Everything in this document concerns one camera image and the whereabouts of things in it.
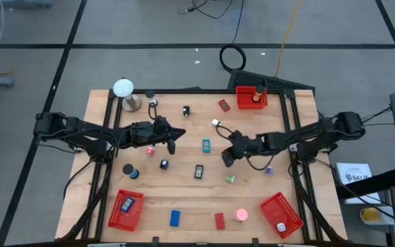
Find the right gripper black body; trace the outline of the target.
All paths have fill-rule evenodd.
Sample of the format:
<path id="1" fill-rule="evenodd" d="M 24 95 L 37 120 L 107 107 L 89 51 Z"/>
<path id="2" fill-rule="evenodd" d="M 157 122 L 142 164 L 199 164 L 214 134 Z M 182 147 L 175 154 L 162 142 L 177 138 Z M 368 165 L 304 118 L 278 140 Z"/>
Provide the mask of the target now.
<path id="1" fill-rule="evenodd" d="M 235 130 L 231 136 L 231 155 L 233 158 L 243 158 L 245 153 L 248 151 L 252 140 L 248 136 L 243 136 L 241 132 Z"/>

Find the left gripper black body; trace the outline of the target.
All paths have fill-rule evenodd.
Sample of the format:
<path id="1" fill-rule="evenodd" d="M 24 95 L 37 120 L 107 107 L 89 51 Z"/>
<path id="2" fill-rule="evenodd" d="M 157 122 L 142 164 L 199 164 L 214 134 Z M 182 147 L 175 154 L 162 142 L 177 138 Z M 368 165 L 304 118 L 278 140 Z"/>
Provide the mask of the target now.
<path id="1" fill-rule="evenodd" d="M 167 145 L 167 150 L 170 154 L 175 154 L 176 144 L 173 138 L 173 129 L 168 126 L 155 126 L 151 136 L 152 145 L 163 143 Z"/>

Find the white sand hourglass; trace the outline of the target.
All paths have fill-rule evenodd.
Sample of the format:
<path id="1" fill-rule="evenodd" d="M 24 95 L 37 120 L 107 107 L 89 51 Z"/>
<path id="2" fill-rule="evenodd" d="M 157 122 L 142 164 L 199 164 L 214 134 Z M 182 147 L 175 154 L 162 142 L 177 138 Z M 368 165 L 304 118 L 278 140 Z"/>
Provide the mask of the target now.
<path id="1" fill-rule="evenodd" d="M 154 90 L 147 90 L 146 92 L 145 92 L 145 96 L 146 96 L 146 98 L 148 98 L 148 102 L 149 102 L 149 105 L 151 106 L 151 107 L 156 107 L 157 105 L 158 105 L 158 101 L 157 101 L 157 99 L 154 97 L 155 96 L 155 92 L 154 92 Z"/>

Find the pink capped hourglass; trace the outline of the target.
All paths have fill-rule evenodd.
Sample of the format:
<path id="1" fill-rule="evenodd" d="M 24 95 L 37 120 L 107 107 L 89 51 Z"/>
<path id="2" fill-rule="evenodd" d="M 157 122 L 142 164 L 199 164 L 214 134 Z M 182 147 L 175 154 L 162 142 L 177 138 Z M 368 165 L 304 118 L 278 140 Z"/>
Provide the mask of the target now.
<path id="1" fill-rule="evenodd" d="M 237 209 L 232 214 L 233 219 L 237 222 L 244 222 L 248 219 L 248 211 L 246 209 Z"/>

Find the blue case with label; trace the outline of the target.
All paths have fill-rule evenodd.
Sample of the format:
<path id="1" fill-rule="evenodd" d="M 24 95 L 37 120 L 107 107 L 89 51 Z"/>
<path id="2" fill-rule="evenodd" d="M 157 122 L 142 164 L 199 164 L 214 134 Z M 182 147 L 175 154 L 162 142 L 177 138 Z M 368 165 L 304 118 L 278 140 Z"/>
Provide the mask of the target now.
<path id="1" fill-rule="evenodd" d="M 123 211 L 124 213 L 128 213 L 135 202 L 136 200 L 133 197 L 126 197 L 121 204 L 121 211 Z"/>

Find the red slotted plastic basket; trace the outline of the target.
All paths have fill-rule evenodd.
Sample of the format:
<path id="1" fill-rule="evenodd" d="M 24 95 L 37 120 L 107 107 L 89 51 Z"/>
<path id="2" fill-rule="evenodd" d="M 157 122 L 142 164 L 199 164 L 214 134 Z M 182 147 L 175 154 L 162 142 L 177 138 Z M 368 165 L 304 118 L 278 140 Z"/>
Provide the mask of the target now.
<path id="1" fill-rule="evenodd" d="M 292 233 L 303 227 L 303 221 L 296 213 L 286 197 L 281 192 L 274 194 L 265 202 L 260 204 L 260 210 L 281 239 L 286 239 Z M 279 232 L 276 228 L 278 223 L 283 223 L 286 227 L 284 232 Z"/>
<path id="2" fill-rule="evenodd" d="M 136 202 L 128 213 L 121 211 L 121 204 L 126 197 L 133 197 Z M 117 193 L 112 213 L 108 221 L 108 227 L 123 231 L 134 231 L 139 223 L 139 218 L 143 208 L 144 195 L 135 191 L 120 189 Z"/>
<path id="3" fill-rule="evenodd" d="M 236 88 L 237 105 L 239 109 L 262 109 L 267 106 L 267 92 L 262 95 L 258 103 L 252 101 L 255 86 L 238 86 Z"/>

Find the blue sand hourglass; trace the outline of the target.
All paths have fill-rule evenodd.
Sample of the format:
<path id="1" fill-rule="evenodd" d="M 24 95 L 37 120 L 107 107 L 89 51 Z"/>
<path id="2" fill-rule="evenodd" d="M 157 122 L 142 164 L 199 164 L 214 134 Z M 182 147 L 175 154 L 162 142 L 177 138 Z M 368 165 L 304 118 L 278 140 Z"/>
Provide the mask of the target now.
<path id="1" fill-rule="evenodd" d="M 139 177 L 139 171 L 131 164 L 125 164 L 122 171 L 131 179 L 137 179 Z"/>

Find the orange sand hourglass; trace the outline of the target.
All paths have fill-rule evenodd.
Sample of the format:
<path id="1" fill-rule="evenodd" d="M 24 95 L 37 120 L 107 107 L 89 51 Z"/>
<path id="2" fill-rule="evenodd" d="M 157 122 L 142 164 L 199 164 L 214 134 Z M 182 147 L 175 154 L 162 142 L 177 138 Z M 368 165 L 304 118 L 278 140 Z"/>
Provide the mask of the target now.
<path id="1" fill-rule="evenodd" d="M 265 87 L 263 85 L 255 86 L 254 95 L 252 96 L 252 101 L 254 103 L 258 103 L 261 100 L 264 92 L 265 92 Z"/>

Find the white mushroom lamp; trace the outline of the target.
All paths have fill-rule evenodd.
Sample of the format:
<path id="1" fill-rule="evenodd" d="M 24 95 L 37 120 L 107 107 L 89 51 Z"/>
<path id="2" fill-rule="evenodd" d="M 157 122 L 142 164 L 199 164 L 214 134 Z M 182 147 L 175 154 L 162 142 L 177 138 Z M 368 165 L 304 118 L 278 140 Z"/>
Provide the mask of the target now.
<path id="1" fill-rule="evenodd" d="M 122 99 L 122 108 L 128 112 L 137 111 L 141 107 L 141 99 L 133 93 L 134 84 L 131 80 L 121 78 L 112 88 L 113 93 Z"/>

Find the white printed cardboard box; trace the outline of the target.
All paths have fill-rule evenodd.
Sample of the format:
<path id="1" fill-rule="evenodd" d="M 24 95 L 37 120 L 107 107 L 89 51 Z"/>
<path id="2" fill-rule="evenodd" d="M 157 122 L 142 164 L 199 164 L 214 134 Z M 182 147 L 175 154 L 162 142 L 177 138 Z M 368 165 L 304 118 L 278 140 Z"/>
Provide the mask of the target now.
<path id="1" fill-rule="evenodd" d="M 372 176 L 370 167 L 367 163 L 336 163 L 336 168 L 339 180 L 344 185 L 364 180 Z M 362 196 L 362 198 L 371 204 L 381 203 L 378 193 L 371 193 L 367 196 Z M 364 202 L 358 198 L 350 198 L 345 199 L 344 204 L 364 204 Z"/>

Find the black angled bar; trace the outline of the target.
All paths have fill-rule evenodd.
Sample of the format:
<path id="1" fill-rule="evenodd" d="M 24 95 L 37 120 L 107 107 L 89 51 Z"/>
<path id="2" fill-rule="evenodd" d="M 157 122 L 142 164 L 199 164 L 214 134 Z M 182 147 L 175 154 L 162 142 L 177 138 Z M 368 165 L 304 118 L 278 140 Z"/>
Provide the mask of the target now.
<path id="1" fill-rule="evenodd" d="M 358 196 L 364 196 L 390 187 L 395 187 L 395 169 L 347 185 L 339 185 L 336 191 L 339 199 L 348 199 L 354 197 L 350 190 Z"/>

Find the clear tub yellow contents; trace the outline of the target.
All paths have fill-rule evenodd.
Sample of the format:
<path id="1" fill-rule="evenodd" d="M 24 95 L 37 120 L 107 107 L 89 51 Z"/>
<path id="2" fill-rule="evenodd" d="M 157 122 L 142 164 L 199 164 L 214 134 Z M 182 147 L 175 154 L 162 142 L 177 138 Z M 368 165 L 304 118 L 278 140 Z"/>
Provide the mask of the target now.
<path id="1" fill-rule="evenodd" d="M 359 217 L 367 225 L 395 225 L 394 218 L 380 212 L 374 207 L 360 210 Z"/>

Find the black aluminium table frame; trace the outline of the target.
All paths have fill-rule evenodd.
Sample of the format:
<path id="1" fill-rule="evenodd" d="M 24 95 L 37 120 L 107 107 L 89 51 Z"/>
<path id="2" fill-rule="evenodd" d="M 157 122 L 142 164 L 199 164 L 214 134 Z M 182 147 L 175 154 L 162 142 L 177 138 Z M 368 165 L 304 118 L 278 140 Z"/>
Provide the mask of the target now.
<path id="1" fill-rule="evenodd" d="M 158 113 L 186 133 L 176 141 L 176 153 L 170 155 L 163 145 L 156 147 L 153 156 L 144 148 L 120 151 L 112 167 L 106 215 L 110 215 L 120 189 L 144 195 L 143 208 L 136 229 L 120 231 L 104 226 L 104 242 L 150 242 L 158 237 L 161 242 L 276 243 L 280 238 L 267 223 L 260 204 L 281 192 L 292 206 L 296 206 L 296 191 L 289 176 L 289 154 L 282 152 L 271 160 L 272 176 L 266 176 L 261 167 L 267 158 L 254 157 L 237 161 L 225 167 L 221 152 L 228 147 L 224 139 L 228 130 L 239 130 L 250 137 L 258 133 L 284 131 L 286 127 L 307 125 L 318 120 L 317 108 L 311 91 L 296 91 L 297 111 L 286 115 L 281 110 L 281 98 L 270 95 L 268 104 L 260 110 L 240 110 L 235 94 L 216 91 L 180 90 L 175 93 L 157 93 Z M 230 110 L 224 112 L 218 102 L 224 99 Z M 183 107 L 190 107 L 190 115 L 183 115 Z M 219 126 L 211 124 L 221 121 Z M 211 141 L 211 152 L 203 153 L 202 140 Z M 160 168 L 162 159 L 169 161 L 167 170 Z M 139 171 L 137 179 L 125 175 L 125 164 Z M 195 166 L 203 165 L 202 179 L 195 179 Z M 234 183 L 225 180 L 235 176 Z M 246 209 L 248 219 L 237 222 L 233 212 Z M 178 227 L 169 225 L 171 211 L 180 211 Z M 225 229 L 217 230 L 215 214 L 223 213 Z"/>

